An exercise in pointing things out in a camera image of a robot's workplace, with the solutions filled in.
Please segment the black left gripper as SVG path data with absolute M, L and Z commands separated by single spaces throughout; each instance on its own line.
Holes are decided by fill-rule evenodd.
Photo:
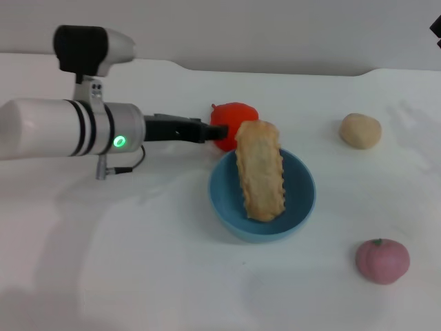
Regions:
M 205 143 L 227 138 L 227 125 L 206 125 L 200 119 L 168 114 L 145 115 L 144 141 L 187 141 Z

